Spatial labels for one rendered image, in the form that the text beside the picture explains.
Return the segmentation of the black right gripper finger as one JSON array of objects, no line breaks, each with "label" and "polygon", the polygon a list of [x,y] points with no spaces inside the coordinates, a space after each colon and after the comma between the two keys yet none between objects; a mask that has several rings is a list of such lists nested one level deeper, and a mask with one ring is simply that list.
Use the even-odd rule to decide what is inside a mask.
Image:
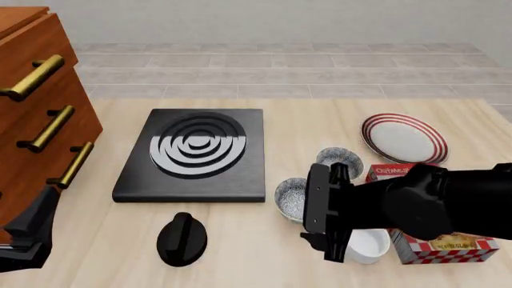
[{"label": "black right gripper finger", "polygon": [[310,232],[301,232],[300,237],[307,240],[316,251],[326,251],[326,236]]}]

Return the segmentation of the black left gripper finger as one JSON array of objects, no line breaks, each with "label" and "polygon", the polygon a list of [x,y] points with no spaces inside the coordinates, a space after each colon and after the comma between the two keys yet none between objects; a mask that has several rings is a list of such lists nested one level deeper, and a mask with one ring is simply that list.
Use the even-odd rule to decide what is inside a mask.
[{"label": "black left gripper finger", "polygon": [[44,186],[40,194],[16,218],[4,226],[13,240],[51,240],[54,214],[60,193]]}]

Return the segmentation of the white plate with red rings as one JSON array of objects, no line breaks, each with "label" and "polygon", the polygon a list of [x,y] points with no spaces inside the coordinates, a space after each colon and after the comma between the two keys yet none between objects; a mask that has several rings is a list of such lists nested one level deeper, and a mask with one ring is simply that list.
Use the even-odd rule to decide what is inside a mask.
[{"label": "white plate with red rings", "polygon": [[374,114],[362,122],[360,134],[373,152],[391,162],[439,165],[449,157],[444,136],[431,124],[407,114]]}]

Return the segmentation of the red white checkered box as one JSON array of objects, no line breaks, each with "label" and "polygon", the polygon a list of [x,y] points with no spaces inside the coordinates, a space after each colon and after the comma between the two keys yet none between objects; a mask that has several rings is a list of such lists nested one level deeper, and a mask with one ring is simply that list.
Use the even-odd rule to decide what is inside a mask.
[{"label": "red white checkered box", "polygon": [[404,265],[484,262],[499,250],[495,239],[452,233],[424,241],[400,230],[387,231]]}]

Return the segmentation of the red oatmeal box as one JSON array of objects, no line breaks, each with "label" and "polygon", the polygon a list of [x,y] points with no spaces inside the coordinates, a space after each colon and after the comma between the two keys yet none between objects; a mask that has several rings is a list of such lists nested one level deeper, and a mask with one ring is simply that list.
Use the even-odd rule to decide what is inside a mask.
[{"label": "red oatmeal box", "polygon": [[415,164],[377,164],[371,165],[366,175],[365,183],[377,182],[385,179],[402,177],[407,174]]}]

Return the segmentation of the tall wooden drawer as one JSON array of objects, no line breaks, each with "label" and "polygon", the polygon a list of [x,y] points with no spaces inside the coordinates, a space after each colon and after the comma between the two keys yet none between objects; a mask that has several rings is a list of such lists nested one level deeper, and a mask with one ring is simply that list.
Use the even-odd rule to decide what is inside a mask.
[{"label": "tall wooden drawer", "polygon": [[50,76],[23,102],[0,96],[0,114],[27,110],[78,63],[76,54],[56,14],[47,14],[37,21],[0,40],[0,90],[11,88],[35,70],[33,62],[47,60],[58,54],[65,65]]}]

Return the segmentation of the patterned black bowl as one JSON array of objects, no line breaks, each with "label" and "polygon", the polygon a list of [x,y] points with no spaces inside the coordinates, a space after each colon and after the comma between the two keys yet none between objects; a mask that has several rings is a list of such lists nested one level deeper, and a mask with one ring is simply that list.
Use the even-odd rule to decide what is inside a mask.
[{"label": "patterned black bowl", "polygon": [[289,178],[278,184],[274,201],[281,215],[292,222],[303,222],[305,190],[305,178]]},{"label": "patterned black bowl", "polygon": [[358,179],[364,172],[364,164],[361,158],[356,155],[356,153],[346,148],[325,148],[317,154],[317,164],[330,166],[336,162],[347,165],[351,180]]}]

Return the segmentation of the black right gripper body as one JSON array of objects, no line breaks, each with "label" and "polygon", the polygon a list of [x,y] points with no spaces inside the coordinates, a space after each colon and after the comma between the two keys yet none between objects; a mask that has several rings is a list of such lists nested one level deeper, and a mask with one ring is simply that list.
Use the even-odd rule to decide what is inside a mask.
[{"label": "black right gripper body", "polygon": [[354,188],[350,181],[348,166],[342,163],[331,165],[329,184],[325,260],[344,263],[346,248],[352,233],[347,216],[348,201]]}]

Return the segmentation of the round black stove knob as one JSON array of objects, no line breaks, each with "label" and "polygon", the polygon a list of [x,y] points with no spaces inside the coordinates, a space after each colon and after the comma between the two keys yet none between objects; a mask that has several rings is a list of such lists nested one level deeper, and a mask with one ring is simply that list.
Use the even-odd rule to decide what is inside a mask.
[{"label": "round black stove knob", "polygon": [[156,248],[165,264],[184,267],[197,261],[206,251],[207,233],[204,225],[191,214],[176,213],[158,235]]}]

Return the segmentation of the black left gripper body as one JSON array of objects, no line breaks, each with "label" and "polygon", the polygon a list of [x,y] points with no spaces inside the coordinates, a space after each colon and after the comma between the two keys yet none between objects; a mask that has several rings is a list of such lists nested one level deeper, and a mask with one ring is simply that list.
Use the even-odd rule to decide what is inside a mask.
[{"label": "black left gripper body", "polygon": [[0,272],[42,268],[50,256],[52,237],[16,238],[0,244]]}]

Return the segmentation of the wooden cabinet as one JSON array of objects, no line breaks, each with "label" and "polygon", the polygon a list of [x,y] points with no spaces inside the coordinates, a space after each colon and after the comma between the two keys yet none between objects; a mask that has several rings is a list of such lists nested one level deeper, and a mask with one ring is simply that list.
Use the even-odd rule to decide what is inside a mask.
[{"label": "wooden cabinet", "polygon": [[[0,6],[0,40],[7,38],[47,14],[54,13],[45,6]],[[74,68],[70,69],[66,74],[72,70],[76,72],[75,67],[76,64]],[[20,118],[22,112],[26,112],[27,110],[17,110],[17,112],[10,114],[0,114],[0,134],[6,131],[16,119]],[[4,230],[4,226],[5,225],[0,227],[0,244],[10,244],[12,237]]]}]

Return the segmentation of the small white bowl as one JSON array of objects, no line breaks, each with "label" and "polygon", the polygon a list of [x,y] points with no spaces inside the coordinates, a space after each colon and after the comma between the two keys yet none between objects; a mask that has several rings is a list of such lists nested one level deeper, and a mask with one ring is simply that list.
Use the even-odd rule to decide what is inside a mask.
[{"label": "small white bowl", "polygon": [[346,256],[356,263],[371,265],[387,253],[390,242],[388,232],[383,229],[352,230]]}]

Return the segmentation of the flat black stove plate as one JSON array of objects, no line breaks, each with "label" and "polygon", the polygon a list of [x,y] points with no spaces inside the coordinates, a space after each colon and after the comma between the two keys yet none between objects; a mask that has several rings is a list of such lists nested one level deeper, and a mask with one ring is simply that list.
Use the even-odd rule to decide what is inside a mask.
[{"label": "flat black stove plate", "polygon": [[264,202],[263,111],[152,110],[112,199],[117,203]]}]

